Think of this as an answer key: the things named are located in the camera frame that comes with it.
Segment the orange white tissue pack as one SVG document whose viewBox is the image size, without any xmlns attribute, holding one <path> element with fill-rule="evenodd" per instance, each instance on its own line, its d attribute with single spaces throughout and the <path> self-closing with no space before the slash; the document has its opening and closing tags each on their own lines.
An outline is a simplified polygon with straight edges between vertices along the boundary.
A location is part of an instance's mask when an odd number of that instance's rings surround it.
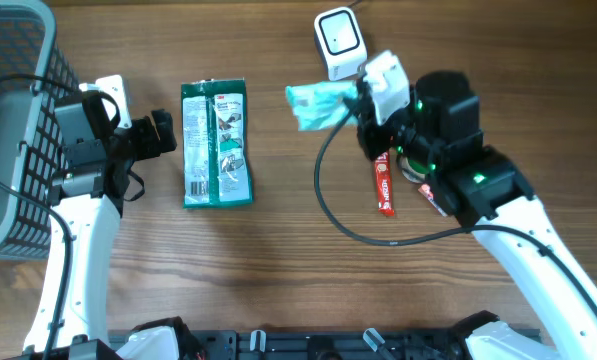
<svg viewBox="0 0 597 360">
<path fill-rule="evenodd" d="M 427 201 L 439 212 L 439 214 L 443 217 L 447 217 L 448 214 L 441 208 L 441 206 L 435 201 L 435 197 L 433 192 L 431 191 L 431 187 L 428 184 L 423 183 L 419 188 L 418 191 L 421 195 L 423 195 Z"/>
</svg>

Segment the green lid stock jar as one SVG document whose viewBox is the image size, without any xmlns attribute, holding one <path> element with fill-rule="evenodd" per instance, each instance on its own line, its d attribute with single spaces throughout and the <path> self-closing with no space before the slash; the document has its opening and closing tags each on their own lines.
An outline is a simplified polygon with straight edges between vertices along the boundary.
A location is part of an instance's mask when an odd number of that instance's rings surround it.
<svg viewBox="0 0 597 360">
<path fill-rule="evenodd" d="M 402 154 L 397 156 L 396 164 L 402 175 L 412 183 L 423 183 L 429 173 L 427 168 Z"/>
</svg>

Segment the mint green wipes packet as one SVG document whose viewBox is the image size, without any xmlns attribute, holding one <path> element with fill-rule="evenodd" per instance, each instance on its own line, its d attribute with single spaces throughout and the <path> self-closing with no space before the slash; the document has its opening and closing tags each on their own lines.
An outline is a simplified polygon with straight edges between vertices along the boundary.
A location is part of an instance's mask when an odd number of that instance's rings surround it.
<svg viewBox="0 0 597 360">
<path fill-rule="evenodd" d="M 301 132 L 321 131 L 350 114 L 345 101 L 356 101 L 358 90 L 354 81 L 326 81 L 287 86 L 285 96 Z"/>
</svg>

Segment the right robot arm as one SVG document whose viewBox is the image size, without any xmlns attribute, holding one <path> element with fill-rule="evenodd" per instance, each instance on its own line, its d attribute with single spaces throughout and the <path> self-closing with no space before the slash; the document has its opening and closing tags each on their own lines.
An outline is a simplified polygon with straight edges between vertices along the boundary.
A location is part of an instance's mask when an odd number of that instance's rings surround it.
<svg viewBox="0 0 597 360">
<path fill-rule="evenodd" d="M 356 81 L 358 139 L 370 160 L 389 149 L 421 167 L 435 204 L 501 264 L 561 357 L 597 359 L 597 287 L 554 229 L 534 188 L 484 142 L 479 98 L 461 72 Z"/>
</svg>

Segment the red Nescafe coffee sachet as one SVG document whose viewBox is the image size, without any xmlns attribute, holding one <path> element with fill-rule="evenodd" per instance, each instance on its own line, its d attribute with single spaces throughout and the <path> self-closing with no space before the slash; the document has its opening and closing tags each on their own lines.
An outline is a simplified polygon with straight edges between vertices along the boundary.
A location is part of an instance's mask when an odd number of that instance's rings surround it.
<svg viewBox="0 0 597 360">
<path fill-rule="evenodd" d="M 385 216 L 392 217 L 395 210 L 392 204 L 392 182 L 390 169 L 390 156 L 388 152 L 379 155 L 373 162 L 378 196 L 379 212 Z"/>
</svg>

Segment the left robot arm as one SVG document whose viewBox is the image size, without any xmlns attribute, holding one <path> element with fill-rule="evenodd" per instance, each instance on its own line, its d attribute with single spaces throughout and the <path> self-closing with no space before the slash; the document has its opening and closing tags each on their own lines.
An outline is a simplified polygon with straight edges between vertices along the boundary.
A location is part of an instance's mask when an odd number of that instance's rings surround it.
<svg viewBox="0 0 597 360">
<path fill-rule="evenodd" d="M 111 250 L 130 200 L 127 189 L 140 179 L 132 167 L 177 147 L 169 112 L 133 119 L 102 91 L 60 99 L 55 117 L 66 166 L 52 174 L 46 191 L 51 242 L 38 311 L 23 345 L 30 359 L 63 356 L 78 343 L 107 343 Z"/>
</svg>

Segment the green 3M gloves packet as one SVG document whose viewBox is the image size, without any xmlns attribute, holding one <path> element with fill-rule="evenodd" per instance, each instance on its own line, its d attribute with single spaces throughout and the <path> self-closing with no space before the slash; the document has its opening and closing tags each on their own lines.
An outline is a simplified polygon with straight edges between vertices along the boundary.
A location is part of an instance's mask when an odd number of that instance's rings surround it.
<svg viewBox="0 0 597 360">
<path fill-rule="evenodd" d="M 181 113 L 183 206 L 224 208 L 252 203 L 245 80 L 183 84 Z"/>
</svg>

